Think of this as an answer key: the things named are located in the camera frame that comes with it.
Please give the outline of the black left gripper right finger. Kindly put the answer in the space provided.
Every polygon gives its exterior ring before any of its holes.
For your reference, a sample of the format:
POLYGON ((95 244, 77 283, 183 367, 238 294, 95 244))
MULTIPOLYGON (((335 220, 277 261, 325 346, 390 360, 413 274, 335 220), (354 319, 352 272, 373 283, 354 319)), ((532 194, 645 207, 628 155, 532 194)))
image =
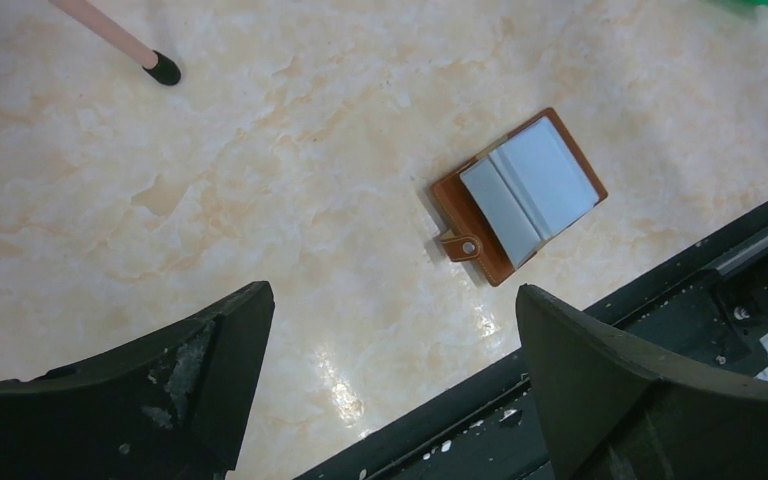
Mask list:
POLYGON ((558 479, 768 479, 768 382, 607 325, 534 286, 516 318, 558 479))

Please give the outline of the brown leather card holder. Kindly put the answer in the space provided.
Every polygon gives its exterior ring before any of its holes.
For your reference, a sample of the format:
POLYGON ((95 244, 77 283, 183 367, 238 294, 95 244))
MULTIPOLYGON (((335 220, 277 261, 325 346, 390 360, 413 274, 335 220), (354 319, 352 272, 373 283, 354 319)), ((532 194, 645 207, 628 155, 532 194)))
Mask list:
POLYGON ((553 108, 545 108, 433 182, 449 259, 494 287, 609 193, 553 108))

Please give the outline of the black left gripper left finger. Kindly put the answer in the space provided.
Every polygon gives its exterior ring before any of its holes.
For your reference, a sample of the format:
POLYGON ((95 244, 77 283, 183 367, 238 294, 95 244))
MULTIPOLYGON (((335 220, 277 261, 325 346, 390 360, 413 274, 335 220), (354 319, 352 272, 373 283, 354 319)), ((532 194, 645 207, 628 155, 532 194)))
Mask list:
POLYGON ((275 311, 257 281, 30 381, 0 381, 0 479, 222 479, 236 469, 275 311))

